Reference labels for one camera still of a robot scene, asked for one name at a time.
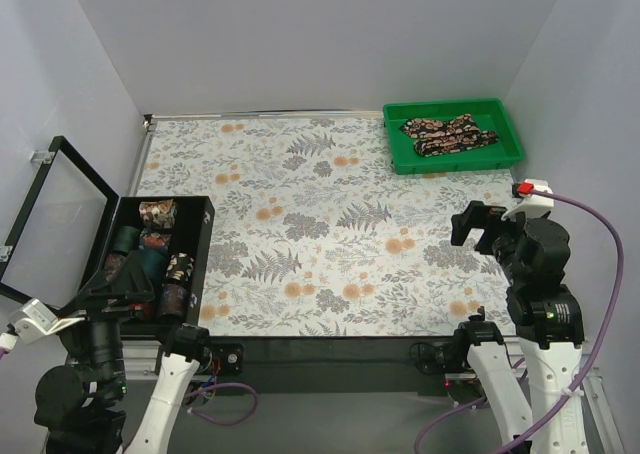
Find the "green plastic tray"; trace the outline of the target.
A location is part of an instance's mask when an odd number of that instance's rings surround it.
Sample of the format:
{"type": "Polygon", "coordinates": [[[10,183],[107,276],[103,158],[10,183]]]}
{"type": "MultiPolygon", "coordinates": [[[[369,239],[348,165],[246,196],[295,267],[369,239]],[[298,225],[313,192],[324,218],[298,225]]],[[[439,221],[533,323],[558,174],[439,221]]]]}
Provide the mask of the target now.
{"type": "Polygon", "coordinates": [[[387,104],[383,114],[398,174],[507,169],[525,158],[497,98],[387,104]]]}

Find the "orange floral rolled tie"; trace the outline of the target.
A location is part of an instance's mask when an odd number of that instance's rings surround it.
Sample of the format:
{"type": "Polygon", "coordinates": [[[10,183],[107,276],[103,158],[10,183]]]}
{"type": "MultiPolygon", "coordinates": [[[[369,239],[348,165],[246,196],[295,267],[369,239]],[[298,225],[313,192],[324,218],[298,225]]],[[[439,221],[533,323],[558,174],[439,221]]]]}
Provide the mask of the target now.
{"type": "Polygon", "coordinates": [[[151,228],[144,228],[140,232],[138,247],[140,250],[153,250],[162,255],[166,255],[169,251],[171,235],[169,233],[161,233],[151,228]]]}

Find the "cat print brown tie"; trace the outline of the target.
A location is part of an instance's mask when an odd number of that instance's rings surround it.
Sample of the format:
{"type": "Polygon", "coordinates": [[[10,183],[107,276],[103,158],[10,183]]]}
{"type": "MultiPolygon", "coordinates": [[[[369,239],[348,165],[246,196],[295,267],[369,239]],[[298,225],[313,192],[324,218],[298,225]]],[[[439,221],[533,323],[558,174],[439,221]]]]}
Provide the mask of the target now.
{"type": "Polygon", "coordinates": [[[152,229],[172,229],[175,226],[178,204],[174,199],[143,201],[138,206],[141,221],[152,229]]]}

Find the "brown pattern rolled tie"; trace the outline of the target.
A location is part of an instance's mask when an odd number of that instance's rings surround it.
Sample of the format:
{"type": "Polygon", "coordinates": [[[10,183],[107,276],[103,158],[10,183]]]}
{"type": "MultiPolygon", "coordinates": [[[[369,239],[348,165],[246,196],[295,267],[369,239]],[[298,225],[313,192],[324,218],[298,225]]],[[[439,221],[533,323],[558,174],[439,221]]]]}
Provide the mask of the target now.
{"type": "Polygon", "coordinates": [[[156,320],[160,323],[179,323],[186,318],[189,291],[178,284],[167,283],[156,306],[156,320]]]}

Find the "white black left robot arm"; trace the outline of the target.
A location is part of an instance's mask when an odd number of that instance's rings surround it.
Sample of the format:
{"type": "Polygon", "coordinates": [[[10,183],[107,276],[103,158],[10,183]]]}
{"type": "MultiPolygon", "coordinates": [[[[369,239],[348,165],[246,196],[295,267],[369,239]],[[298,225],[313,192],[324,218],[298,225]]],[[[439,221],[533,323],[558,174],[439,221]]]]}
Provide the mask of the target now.
{"type": "Polygon", "coordinates": [[[49,369],[35,391],[34,421],[47,429],[47,453],[164,453],[194,374],[213,360],[205,328],[178,324],[161,329],[160,372],[138,430],[123,442],[128,392],[122,324],[131,304],[154,296],[138,252],[113,276],[96,272],[74,299],[57,310],[54,335],[69,362],[49,369]]]}

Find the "floral patterned table mat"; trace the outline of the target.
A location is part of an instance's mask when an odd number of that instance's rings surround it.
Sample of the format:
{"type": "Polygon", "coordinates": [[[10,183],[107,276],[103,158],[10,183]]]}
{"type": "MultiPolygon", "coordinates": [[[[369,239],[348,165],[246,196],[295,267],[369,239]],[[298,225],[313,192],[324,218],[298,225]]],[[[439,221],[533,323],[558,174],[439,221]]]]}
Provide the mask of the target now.
{"type": "Polygon", "coordinates": [[[215,209],[200,323],[217,336],[446,336],[484,308],[515,328],[493,258],[450,243],[469,202],[511,206],[506,170],[399,175],[379,118],[170,119],[139,196],[215,209]]]}

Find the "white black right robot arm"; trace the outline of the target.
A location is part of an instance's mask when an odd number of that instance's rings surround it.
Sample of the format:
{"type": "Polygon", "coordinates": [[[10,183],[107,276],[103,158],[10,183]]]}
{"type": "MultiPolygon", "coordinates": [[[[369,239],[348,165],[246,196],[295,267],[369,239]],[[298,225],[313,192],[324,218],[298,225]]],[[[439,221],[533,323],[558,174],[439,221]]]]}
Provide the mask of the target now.
{"type": "Polygon", "coordinates": [[[461,246],[473,229],[475,249],[492,256],[509,286],[507,310],[515,325],[529,390],[515,378],[505,341],[482,310],[459,324],[452,357],[474,371],[510,453],[586,453],[582,393],[572,389],[582,359],[579,304],[563,284],[569,234],[546,214],[530,218],[472,201],[451,218],[451,243],[461,246]]]}

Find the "pink floral rolled tie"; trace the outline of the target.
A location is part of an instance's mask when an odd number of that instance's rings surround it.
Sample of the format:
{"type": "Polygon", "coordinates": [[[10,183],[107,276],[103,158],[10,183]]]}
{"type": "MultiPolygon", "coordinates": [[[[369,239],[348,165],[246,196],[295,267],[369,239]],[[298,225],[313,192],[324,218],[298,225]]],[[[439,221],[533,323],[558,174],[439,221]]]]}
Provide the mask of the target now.
{"type": "Polygon", "coordinates": [[[107,282],[110,282],[119,272],[125,260],[126,256],[121,253],[114,252],[107,255],[103,266],[103,273],[107,282]]]}

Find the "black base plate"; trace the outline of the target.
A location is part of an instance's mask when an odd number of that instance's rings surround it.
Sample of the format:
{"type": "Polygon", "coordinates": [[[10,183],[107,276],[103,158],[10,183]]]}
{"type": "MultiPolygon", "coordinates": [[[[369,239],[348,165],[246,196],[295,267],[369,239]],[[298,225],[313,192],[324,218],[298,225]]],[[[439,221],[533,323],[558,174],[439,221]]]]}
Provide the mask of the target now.
{"type": "Polygon", "coordinates": [[[212,337],[220,379],[260,394],[447,393],[471,372],[445,337],[212,337]]]}

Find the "floral tie in tray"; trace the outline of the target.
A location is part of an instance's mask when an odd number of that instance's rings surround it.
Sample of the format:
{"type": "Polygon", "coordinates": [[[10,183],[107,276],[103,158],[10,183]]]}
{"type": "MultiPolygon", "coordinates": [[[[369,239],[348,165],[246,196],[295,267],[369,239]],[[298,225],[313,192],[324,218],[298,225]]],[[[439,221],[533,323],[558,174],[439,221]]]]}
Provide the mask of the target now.
{"type": "Polygon", "coordinates": [[[499,141],[494,131],[481,130],[469,113],[448,121],[412,118],[405,121],[399,130],[414,141],[414,151],[421,157],[462,153],[499,141]]]}

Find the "white floral rolled tie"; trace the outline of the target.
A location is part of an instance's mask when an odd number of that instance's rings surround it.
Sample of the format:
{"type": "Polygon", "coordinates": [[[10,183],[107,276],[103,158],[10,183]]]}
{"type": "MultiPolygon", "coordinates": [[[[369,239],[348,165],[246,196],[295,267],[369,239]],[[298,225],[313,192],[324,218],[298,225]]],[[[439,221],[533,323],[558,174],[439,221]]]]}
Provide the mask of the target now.
{"type": "Polygon", "coordinates": [[[194,269],[194,259],[187,253],[175,253],[170,257],[166,269],[165,280],[167,283],[188,287],[194,269]]]}

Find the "black display box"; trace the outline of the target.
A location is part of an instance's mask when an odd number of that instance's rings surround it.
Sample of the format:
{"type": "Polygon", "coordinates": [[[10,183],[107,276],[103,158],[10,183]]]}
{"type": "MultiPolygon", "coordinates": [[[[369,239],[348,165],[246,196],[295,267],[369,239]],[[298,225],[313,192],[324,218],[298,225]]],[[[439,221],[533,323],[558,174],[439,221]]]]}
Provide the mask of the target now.
{"type": "Polygon", "coordinates": [[[184,289],[184,322],[198,324],[215,210],[206,196],[120,196],[64,136],[55,136],[9,233],[1,237],[1,299],[17,307],[31,297],[55,310],[104,267],[123,227],[144,229],[143,202],[174,200],[169,258],[194,260],[184,289]]]}

